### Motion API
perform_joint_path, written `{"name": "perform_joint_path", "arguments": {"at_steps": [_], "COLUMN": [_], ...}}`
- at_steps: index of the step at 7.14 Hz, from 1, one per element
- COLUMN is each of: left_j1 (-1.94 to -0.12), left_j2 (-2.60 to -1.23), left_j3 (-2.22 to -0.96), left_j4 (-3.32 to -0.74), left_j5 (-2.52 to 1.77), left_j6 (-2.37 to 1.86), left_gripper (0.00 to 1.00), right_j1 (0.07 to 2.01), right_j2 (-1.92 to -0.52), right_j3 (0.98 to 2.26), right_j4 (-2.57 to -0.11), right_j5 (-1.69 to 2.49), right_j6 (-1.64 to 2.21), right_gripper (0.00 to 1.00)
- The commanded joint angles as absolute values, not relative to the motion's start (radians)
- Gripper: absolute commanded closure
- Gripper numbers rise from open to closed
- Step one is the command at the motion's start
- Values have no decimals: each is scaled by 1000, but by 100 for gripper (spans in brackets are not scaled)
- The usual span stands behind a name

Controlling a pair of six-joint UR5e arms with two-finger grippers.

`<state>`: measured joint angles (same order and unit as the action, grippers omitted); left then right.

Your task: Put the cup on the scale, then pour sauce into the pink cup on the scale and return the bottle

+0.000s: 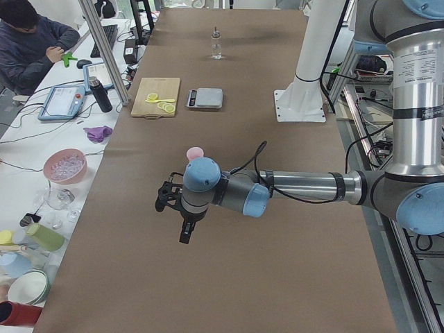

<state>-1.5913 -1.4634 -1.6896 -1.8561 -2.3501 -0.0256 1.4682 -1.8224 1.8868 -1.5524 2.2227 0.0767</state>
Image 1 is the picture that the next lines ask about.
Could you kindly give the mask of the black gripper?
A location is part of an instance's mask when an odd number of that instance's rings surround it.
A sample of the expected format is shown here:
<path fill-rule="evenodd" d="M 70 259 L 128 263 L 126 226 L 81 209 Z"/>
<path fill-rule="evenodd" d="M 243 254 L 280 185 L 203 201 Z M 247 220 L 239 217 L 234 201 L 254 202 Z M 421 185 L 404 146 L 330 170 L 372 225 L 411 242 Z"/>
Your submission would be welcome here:
<path fill-rule="evenodd" d="M 183 176 L 182 173 L 172 172 L 168 180 L 165 180 L 162 186 L 158 189 L 157 199 L 155 201 L 155 209 L 157 212 L 162 212 L 165 207 L 178 211 L 183 217 L 182 230 L 180 232 L 179 242 L 182 244 L 189 244 L 192 232 L 196 223 L 201 220 L 201 213 L 191 213 L 182 205 L 182 184 L 173 181 L 174 176 Z"/>

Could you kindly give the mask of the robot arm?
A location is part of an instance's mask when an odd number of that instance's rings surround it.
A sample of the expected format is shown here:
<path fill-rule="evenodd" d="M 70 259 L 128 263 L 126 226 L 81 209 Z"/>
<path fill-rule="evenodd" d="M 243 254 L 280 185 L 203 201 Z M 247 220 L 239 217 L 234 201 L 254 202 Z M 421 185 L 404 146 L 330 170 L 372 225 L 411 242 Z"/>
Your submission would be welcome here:
<path fill-rule="evenodd" d="M 188 243 L 210 205 L 261 216 L 270 198 L 323 204 L 348 201 L 377 210 L 417 234 L 443 231 L 443 2 L 359 1 L 355 48 L 393 54 L 393 153 L 381 171 L 230 172 L 189 151 L 180 184 L 167 180 L 155 208 L 179 211 Z"/>

